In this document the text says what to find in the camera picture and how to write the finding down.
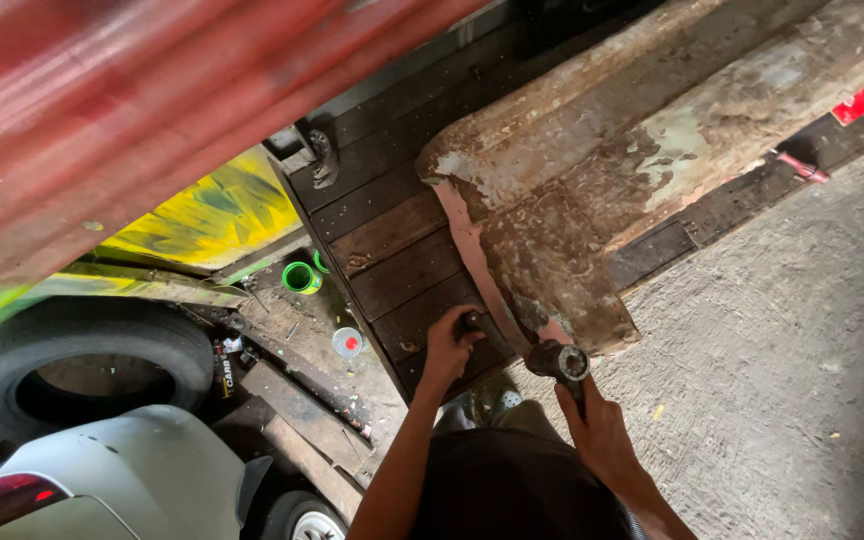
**black shirt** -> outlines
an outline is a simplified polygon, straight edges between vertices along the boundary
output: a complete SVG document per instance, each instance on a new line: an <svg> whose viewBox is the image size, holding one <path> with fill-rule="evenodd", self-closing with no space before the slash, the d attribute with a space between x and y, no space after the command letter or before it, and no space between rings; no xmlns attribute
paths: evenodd
<svg viewBox="0 0 864 540"><path fill-rule="evenodd" d="M411 538L630 537L616 496L568 444L497 428L432 439Z"/></svg>

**green paint can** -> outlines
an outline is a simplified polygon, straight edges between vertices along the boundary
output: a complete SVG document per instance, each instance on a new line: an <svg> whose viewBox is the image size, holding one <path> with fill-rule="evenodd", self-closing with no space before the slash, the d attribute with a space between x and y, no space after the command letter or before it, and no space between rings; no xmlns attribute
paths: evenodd
<svg viewBox="0 0 864 540"><path fill-rule="evenodd" d="M329 268L326 268L326 265L322 264L322 259L319 257L319 250L315 250L314 259L315 259L315 267L318 268L318 270L322 274L329 274Z"/></svg>
<svg viewBox="0 0 864 540"><path fill-rule="evenodd" d="M293 262L282 270L282 285L299 294L314 294L322 286L322 274L304 262Z"/></svg>

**white car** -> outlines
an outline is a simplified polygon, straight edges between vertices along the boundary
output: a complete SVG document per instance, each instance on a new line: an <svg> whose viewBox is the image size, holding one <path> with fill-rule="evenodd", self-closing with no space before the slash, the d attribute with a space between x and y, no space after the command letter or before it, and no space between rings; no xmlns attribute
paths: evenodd
<svg viewBox="0 0 864 540"><path fill-rule="evenodd" d="M243 463L185 410L145 406L18 448L0 467L0 538L236 539L271 463ZM347 531L300 491L258 519L263 540L343 540Z"/></svg>

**rusty metal panel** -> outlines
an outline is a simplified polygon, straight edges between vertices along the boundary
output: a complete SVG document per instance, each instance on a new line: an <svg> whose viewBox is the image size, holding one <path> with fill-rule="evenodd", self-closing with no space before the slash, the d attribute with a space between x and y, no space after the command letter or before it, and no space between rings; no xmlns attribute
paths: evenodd
<svg viewBox="0 0 864 540"><path fill-rule="evenodd" d="M863 85L864 2L673 0L444 129L416 171L517 352L608 354L641 335L606 254Z"/></svg>
<svg viewBox="0 0 864 540"><path fill-rule="evenodd" d="M0 1L0 308L486 3Z"/></svg>

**red sticker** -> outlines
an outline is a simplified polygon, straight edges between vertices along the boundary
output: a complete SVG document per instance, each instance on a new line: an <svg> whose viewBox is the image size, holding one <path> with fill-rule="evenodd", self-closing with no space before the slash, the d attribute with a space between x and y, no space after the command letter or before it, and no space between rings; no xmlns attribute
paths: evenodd
<svg viewBox="0 0 864 540"><path fill-rule="evenodd" d="M864 88L832 109L832 115L843 126L848 126L864 115Z"/></svg>

